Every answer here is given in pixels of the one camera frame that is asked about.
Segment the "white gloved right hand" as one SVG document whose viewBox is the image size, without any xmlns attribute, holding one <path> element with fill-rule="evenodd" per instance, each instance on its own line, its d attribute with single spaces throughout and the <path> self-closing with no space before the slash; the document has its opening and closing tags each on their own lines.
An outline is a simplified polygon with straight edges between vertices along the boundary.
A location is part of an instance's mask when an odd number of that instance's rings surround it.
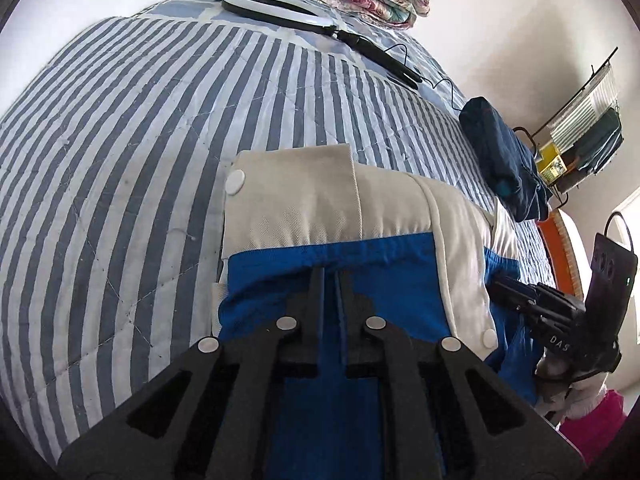
<svg viewBox="0 0 640 480">
<path fill-rule="evenodd" d="M 608 392 L 607 372 L 575 372 L 566 359 L 549 350 L 538 362 L 536 412 L 551 416 L 557 424 L 564 419 L 580 419 L 595 410 Z"/>
</svg>

